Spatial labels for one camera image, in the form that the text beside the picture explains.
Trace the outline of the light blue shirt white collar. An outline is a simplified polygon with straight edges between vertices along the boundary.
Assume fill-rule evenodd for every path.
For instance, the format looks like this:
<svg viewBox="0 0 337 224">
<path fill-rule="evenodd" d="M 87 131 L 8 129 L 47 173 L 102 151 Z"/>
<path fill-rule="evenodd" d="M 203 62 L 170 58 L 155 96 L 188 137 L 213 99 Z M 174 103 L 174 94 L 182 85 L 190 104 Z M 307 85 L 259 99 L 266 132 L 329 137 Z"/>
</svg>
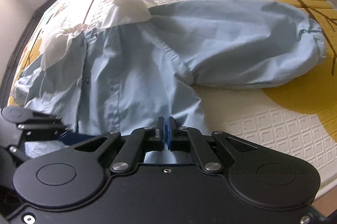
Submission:
<svg viewBox="0 0 337 224">
<path fill-rule="evenodd" d="M 43 45 L 14 101 L 91 136 L 160 116 L 207 134 L 195 85 L 276 87 L 326 57 L 320 25 L 273 0 L 113 0 L 102 22 L 49 30 Z"/>
</svg>

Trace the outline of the colourful foam play mat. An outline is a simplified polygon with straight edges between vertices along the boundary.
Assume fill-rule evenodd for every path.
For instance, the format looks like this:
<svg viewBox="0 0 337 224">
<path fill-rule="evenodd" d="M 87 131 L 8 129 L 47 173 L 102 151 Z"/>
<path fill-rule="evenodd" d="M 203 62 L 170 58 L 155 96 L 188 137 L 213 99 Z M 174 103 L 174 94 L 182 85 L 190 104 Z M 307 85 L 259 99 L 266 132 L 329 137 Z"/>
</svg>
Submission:
<svg viewBox="0 0 337 224">
<path fill-rule="evenodd" d="M 9 103 L 77 133 L 172 116 L 311 163 L 336 185 L 336 10 L 327 0 L 58 0 Z"/>
</svg>

